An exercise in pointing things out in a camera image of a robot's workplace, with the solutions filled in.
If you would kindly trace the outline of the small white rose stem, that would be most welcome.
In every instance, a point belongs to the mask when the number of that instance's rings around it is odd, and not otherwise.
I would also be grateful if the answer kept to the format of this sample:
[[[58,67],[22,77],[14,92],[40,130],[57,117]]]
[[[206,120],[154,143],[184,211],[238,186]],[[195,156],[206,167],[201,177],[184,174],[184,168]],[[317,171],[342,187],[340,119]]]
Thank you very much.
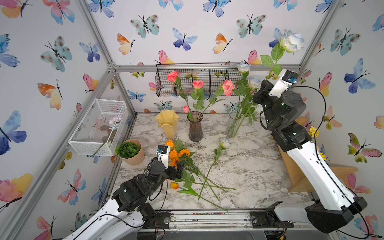
[[[274,45],[270,55],[261,55],[263,66],[270,68],[266,80],[278,79],[283,71],[283,67],[279,64],[279,60],[285,53],[295,55],[298,51],[305,48],[305,40],[301,34],[287,31],[279,36],[278,42]]]

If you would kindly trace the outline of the pink tulip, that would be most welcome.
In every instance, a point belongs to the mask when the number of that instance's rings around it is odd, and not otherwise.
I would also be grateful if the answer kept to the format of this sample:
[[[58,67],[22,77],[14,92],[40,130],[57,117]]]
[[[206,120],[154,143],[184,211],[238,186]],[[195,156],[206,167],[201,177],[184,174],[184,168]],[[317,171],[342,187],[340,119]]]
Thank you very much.
[[[183,112],[185,114],[187,114],[188,120],[190,122],[194,121],[194,117],[193,117],[192,112],[190,111],[190,108],[188,107],[188,105],[183,106]]]

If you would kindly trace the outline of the pink rose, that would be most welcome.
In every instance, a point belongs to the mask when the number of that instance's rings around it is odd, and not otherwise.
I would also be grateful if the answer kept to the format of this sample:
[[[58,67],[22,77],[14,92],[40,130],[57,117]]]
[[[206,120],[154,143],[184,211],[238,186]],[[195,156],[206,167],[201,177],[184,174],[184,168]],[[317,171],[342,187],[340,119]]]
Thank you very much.
[[[209,107],[212,107],[213,105],[215,105],[217,102],[219,102],[220,100],[218,99],[218,97],[224,95],[226,97],[230,97],[232,95],[232,93],[234,92],[234,89],[235,89],[235,86],[234,84],[232,83],[231,80],[226,80],[222,83],[222,85],[220,87],[218,87],[218,89],[216,90],[216,92],[214,93],[214,95],[212,95],[210,97],[210,100],[209,100],[209,104],[208,106],[203,110],[203,113],[206,112],[206,110],[209,108]]]

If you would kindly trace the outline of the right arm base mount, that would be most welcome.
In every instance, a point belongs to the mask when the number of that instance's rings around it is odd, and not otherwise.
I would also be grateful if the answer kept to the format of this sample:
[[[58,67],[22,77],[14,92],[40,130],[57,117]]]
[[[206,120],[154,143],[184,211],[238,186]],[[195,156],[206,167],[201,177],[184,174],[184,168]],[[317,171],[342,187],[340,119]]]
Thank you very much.
[[[275,208],[283,201],[277,201],[265,209],[258,209],[250,212],[250,222],[254,229],[267,229],[267,228],[294,228],[294,224],[290,221],[281,221],[275,213]]]

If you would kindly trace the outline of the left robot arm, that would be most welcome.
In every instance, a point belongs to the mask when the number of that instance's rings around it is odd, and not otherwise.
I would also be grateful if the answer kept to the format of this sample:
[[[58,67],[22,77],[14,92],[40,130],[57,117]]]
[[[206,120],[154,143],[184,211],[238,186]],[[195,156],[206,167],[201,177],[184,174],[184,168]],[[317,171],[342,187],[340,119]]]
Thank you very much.
[[[137,232],[157,215],[150,203],[151,196],[166,180],[183,177],[184,161],[166,168],[153,158],[144,173],[124,182],[106,204],[66,240],[120,240]]]

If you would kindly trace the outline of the pink rose pair stem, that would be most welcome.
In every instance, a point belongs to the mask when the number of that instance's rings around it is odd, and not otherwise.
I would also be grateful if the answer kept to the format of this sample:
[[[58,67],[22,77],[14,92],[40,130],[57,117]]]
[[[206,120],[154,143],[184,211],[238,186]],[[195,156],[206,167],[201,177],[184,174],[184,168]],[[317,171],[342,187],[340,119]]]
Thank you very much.
[[[170,83],[173,83],[174,86],[177,88],[180,96],[186,101],[186,105],[190,108],[189,105],[189,99],[186,94],[186,91],[184,90],[181,82],[181,78],[179,77],[180,73],[178,71],[172,71],[167,75],[167,80]],[[198,110],[203,110],[205,108],[204,106],[204,83],[202,81],[194,81],[192,83],[193,85],[193,91],[191,92],[191,97],[193,100],[196,100],[197,102],[193,104],[193,108]]]

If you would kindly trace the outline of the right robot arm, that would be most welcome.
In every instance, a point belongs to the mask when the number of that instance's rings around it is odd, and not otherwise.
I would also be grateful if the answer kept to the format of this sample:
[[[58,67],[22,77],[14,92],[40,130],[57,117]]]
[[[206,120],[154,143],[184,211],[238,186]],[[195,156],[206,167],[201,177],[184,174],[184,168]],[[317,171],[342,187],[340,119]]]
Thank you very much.
[[[317,150],[315,140],[296,122],[306,109],[301,96],[288,90],[288,82],[276,93],[276,85],[263,80],[253,101],[263,107],[261,122],[283,152],[300,167],[317,193],[319,199],[310,206],[278,206],[274,209],[282,222],[312,224],[323,233],[336,231],[354,219],[367,207],[362,197],[357,197],[334,174]]]

